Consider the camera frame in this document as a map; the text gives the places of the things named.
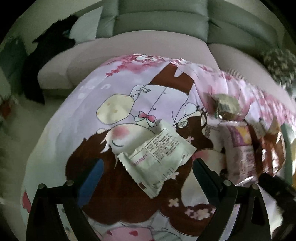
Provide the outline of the light grey cushion left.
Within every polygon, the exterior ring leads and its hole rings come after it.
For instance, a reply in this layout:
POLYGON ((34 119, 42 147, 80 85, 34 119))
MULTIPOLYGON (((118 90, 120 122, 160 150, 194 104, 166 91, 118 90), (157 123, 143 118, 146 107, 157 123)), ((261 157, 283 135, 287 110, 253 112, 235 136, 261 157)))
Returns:
POLYGON ((76 44, 95 40, 102 11, 103 6, 80 16, 71 28, 69 39, 76 44))

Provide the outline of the orange swiss roll packet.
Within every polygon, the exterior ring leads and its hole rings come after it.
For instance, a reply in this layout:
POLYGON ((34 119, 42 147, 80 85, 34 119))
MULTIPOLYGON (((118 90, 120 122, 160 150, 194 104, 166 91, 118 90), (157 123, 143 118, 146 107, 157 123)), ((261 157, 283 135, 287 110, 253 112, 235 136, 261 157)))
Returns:
POLYGON ((275 176, 286 160, 285 141, 277 117, 273 118, 260 142, 263 173, 275 176))

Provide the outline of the purple swiss roll packet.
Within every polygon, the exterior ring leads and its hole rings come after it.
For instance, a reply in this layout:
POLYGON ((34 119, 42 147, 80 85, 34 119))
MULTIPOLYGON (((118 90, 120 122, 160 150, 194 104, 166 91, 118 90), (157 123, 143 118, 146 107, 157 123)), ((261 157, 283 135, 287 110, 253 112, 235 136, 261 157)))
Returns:
POLYGON ((225 148, 228 179, 237 186, 257 181, 255 155, 249 127, 244 122, 218 125, 225 148))

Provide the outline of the black white patterned cushion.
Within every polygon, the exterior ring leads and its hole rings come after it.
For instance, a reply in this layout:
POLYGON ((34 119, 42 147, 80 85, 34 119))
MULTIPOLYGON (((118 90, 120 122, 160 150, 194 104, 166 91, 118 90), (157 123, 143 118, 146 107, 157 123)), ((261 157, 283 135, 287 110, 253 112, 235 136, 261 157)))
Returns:
POLYGON ((288 49, 273 48, 261 53, 263 65, 273 80, 288 90, 295 83, 295 55, 288 49))

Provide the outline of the pink sofa seat cover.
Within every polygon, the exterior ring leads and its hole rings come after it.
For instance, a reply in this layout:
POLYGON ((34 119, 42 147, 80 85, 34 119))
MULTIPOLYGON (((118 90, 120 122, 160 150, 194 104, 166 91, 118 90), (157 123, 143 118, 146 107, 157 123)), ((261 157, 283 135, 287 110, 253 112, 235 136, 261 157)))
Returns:
POLYGON ((214 69, 236 70, 244 80, 295 111, 295 100, 254 57, 234 47, 208 45, 198 38, 173 32, 135 31, 75 45, 46 61, 38 73, 38 82, 41 89, 73 89, 107 60, 128 54, 182 58, 214 69))

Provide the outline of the dark clothing on sofa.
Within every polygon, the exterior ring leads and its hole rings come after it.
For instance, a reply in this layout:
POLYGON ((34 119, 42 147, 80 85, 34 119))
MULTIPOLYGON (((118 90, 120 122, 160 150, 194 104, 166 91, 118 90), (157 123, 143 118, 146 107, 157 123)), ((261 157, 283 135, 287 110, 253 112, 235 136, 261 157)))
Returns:
POLYGON ((44 94, 38 82, 41 68, 59 53, 72 48, 75 40, 70 31, 78 17, 70 15, 58 20, 32 42, 36 49, 28 54, 21 37, 8 41, 1 51, 1 69, 11 85, 11 91, 25 94, 28 100, 44 104, 44 94))

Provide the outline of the cartoon print cloth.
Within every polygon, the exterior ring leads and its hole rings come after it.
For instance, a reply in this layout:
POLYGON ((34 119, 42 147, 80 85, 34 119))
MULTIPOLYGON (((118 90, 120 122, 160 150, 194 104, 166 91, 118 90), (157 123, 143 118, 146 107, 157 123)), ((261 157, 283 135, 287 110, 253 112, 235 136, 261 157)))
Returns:
POLYGON ((215 94, 230 94, 242 119, 273 118, 295 126, 295 113, 267 92, 223 71, 184 59, 132 54, 92 71, 66 98, 32 151, 22 186, 21 216, 27 222, 37 186, 80 181, 90 158, 105 172, 83 206, 95 232, 118 240, 129 235, 193 240, 210 221, 209 204, 192 172, 192 159, 177 168, 160 194, 149 198, 117 158, 131 154, 168 123, 205 157, 223 168, 223 141, 214 117, 215 94))

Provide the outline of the teal white box tray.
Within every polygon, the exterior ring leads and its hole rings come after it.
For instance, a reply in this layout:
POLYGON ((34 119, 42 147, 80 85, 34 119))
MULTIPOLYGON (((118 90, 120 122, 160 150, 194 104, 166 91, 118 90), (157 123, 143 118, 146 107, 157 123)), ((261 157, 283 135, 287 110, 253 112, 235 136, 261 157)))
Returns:
POLYGON ((284 180, 289 184, 293 185, 293 175, 295 172, 295 132, 288 124, 283 124, 281 126, 281 131, 283 134, 283 139, 285 142, 285 164, 283 165, 283 177, 284 180))

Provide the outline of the round cookies clear packet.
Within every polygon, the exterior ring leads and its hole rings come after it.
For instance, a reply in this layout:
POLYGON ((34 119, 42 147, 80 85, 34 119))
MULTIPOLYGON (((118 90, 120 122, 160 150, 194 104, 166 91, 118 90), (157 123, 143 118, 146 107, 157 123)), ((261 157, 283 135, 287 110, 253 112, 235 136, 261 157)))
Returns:
POLYGON ((212 96, 214 101, 214 116, 224 121, 243 121, 247 116, 250 103, 239 103, 236 97, 227 94, 215 94, 212 96))

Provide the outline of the grey sofa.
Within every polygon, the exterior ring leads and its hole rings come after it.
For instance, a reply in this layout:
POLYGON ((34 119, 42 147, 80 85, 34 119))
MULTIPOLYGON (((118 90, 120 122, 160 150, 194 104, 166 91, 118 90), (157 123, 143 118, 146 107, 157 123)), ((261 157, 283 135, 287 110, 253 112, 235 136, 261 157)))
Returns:
POLYGON ((275 28, 227 1, 99 1, 74 15, 96 8, 102 8, 97 38, 153 30, 228 45, 250 55, 281 47, 275 28))

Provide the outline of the white wafer packet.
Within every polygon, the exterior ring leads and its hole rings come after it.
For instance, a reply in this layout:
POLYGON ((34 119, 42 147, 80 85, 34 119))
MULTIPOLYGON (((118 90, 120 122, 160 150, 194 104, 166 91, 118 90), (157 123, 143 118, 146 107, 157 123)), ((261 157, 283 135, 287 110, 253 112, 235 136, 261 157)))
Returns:
POLYGON ((161 120, 158 128, 156 134, 132 154, 118 155, 126 171, 151 199, 159 195, 165 181, 196 152, 196 148, 166 121, 161 120))

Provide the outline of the red snack packet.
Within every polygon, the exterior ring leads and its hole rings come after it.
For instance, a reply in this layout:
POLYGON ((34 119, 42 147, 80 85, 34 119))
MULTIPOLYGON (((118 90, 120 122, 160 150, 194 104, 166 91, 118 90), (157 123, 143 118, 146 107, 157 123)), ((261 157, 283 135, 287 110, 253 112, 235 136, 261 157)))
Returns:
POLYGON ((264 138, 258 139, 253 129, 250 130, 250 136, 254 151, 255 169, 257 175, 260 176, 262 173, 268 173, 269 169, 267 161, 267 152, 264 146, 264 138))

